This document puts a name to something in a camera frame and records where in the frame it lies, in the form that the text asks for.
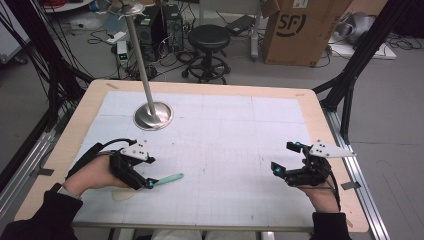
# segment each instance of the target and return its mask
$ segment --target wrist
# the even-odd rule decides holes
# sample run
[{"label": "wrist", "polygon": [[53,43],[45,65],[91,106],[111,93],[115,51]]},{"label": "wrist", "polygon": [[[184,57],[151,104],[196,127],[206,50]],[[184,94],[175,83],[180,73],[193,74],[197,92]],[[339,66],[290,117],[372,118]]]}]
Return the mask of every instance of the wrist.
[{"label": "wrist", "polygon": [[68,178],[63,184],[62,187],[66,189],[71,194],[76,196],[81,196],[89,187],[82,184],[82,181],[76,181],[76,178],[73,176]]},{"label": "wrist", "polygon": [[339,213],[336,198],[331,194],[310,194],[309,199],[318,213]]}]

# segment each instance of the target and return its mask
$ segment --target sleeve cuff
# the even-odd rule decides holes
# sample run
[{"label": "sleeve cuff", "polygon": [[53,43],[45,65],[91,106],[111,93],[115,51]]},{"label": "sleeve cuff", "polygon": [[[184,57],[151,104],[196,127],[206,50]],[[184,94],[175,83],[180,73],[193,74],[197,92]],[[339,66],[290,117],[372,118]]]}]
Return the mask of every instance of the sleeve cuff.
[{"label": "sleeve cuff", "polygon": [[313,239],[350,239],[344,213],[313,213]]},{"label": "sleeve cuff", "polygon": [[81,200],[54,191],[47,191],[44,193],[43,205],[32,220],[35,222],[40,220],[54,229],[70,227],[82,204]]}]

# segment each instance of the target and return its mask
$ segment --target black stool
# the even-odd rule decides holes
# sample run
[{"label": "black stool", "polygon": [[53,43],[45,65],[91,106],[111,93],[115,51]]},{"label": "black stool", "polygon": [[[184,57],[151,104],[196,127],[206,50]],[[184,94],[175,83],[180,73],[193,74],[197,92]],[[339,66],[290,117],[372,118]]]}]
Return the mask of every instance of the black stool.
[{"label": "black stool", "polygon": [[198,56],[191,60],[186,70],[182,72],[182,76],[187,78],[190,72],[199,79],[198,83],[202,80],[209,82],[209,80],[221,78],[222,83],[226,85],[224,74],[230,73],[231,69],[222,59],[212,54],[220,51],[226,56],[222,49],[230,43],[230,34],[227,30],[216,25],[201,25],[191,30],[188,42],[194,48],[204,52],[205,56]]}]

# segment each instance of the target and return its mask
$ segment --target person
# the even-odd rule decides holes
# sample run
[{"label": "person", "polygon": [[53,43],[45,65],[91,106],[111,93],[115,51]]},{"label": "person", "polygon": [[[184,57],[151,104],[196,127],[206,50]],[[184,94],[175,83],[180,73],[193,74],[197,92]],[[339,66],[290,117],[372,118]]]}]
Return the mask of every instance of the person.
[{"label": "person", "polygon": [[[107,186],[128,187],[109,171],[109,155],[101,155],[81,168],[65,182],[44,193],[42,206],[31,219],[9,223],[0,240],[76,240],[72,221],[83,205],[80,196],[88,189]],[[350,239],[346,215],[340,213],[328,183],[316,187],[300,186],[316,212],[312,218],[312,240]]]}]

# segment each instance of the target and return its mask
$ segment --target round metal base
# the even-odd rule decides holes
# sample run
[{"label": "round metal base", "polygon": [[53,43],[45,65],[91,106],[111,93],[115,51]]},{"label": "round metal base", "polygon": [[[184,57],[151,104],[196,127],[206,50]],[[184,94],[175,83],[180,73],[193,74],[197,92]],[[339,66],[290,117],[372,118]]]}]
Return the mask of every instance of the round metal base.
[{"label": "round metal base", "polygon": [[163,102],[153,102],[156,114],[150,113],[148,103],[143,104],[134,113],[134,123],[143,130],[159,130],[168,126],[174,117],[172,108]]}]

